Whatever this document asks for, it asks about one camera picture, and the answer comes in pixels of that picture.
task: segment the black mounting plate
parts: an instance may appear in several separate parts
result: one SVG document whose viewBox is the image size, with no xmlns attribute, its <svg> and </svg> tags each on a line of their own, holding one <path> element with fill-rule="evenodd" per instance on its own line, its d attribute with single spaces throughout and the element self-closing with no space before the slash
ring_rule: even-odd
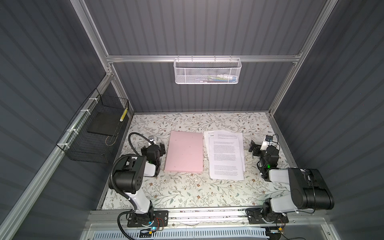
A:
<svg viewBox="0 0 384 240">
<path fill-rule="evenodd" d="M 261 215 L 261 210 L 263 208 L 260 207 L 260 208 L 249 208 L 249 209 L 246 209 L 247 212 L 251 212 L 252 214 L 248 214 L 247 215 L 247 218 L 248 218 L 248 221 L 249 221 L 249 224 L 265 224 L 266 222 L 263 220 L 263 216 Z M 281 220 L 278 220 L 278 223 L 288 223 L 289 220 L 288 220 L 288 217 L 287 215 L 280 215 L 279 216 L 279 219 Z"/>
<path fill-rule="evenodd" d="M 168 225 L 168 211 L 154 211 L 153 213 L 154 220 L 151 227 L 166 227 Z M 140 222 L 142 222 L 140 217 L 138 217 L 136 214 L 130 214 L 127 227 L 143 227 Z"/>
</svg>

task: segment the white mesh basket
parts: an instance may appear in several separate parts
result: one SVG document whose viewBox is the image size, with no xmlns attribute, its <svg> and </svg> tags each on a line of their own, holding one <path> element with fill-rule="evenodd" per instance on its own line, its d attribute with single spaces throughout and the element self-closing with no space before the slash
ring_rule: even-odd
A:
<svg viewBox="0 0 384 240">
<path fill-rule="evenodd" d="M 236 84 L 240 76 L 241 61 L 239 58 L 175 58 L 173 67 L 177 84 Z"/>
</svg>

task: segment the floral tablecloth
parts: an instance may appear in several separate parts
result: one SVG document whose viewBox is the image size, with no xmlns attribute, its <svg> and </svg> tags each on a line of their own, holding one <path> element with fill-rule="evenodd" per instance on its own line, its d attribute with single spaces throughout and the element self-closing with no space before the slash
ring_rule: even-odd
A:
<svg viewBox="0 0 384 240">
<path fill-rule="evenodd" d="M 262 205 L 269 197 L 289 194 L 289 185 L 266 182 L 256 167 L 259 158 L 248 152 L 251 140 L 261 143 L 265 135 L 273 135 L 265 113 L 199 113 L 199 114 L 148 114 L 134 115 L 129 132 L 155 136 L 164 143 L 166 151 L 171 130 L 204 132 L 227 130 L 242 132 L 245 152 L 244 181 L 217 180 L 209 177 L 207 150 L 204 146 L 203 172 L 199 174 L 164 172 L 165 156 L 161 157 L 159 176 L 144 177 L 142 189 L 155 208 L 226 207 Z M 147 144 L 133 135 L 132 143 L 140 153 Z M 121 154 L 133 153 L 128 139 Z M 280 151 L 279 168 L 288 168 L 284 153 Z M 127 199 L 109 189 L 102 209 L 131 208 Z"/>
</svg>

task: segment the gray wall panel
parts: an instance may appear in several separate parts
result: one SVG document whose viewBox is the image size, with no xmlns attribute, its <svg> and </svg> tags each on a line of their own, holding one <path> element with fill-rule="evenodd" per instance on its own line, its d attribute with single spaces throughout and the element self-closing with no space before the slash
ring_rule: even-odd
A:
<svg viewBox="0 0 384 240">
<path fill-rule="evenodd" d="M 104 75 L 69 1 L 1 1 L 0 222 Z M 109 167 L 63 159 L 14 239 L 77 239 Z"/>
<path fill-rule="evenodd" d="M 383 12 L 339 1 L 275 114 L 298 166 L 319 169 L 334 195 L 342 239 L 378 239 L 384 214 Z"/>
<path fill-rule="evenodd" d="M 172 63 L 114 63 L 136 112 L 268 110 L 291 63 L 243 63 L 238 84 L 176 84 Z"/>
<path fill-rule="evenodd" d="M 292 55 L 325 0 L 86 0 L 110 55 Z"/>
</svg>

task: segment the black wire basket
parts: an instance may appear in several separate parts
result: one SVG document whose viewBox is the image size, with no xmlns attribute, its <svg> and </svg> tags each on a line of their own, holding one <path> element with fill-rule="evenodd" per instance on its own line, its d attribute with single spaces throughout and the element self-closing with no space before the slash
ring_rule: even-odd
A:
<svg viewBox="0 0 384 240">
<path fill-rule="evenodd" d="M 57 146 L 74 161 L 113 162 L 124 135 L 123 126 L 127 126 L 129 120 L 126 116 L 128 106 L 128 100 L 125 98 L 99 94 L 88 109 L 80 110 L 81 117 L 73 127 L 71 124 L 75 117 L 72 118 L 59 139 L 68 131 L 69 137 L 66 142 L 57 142 Z M 97 132 L 100 125 L 95 123 L 100 118 L 107 120 L 104 126 L 109 128 L 109 133 Z"/>
</svg>

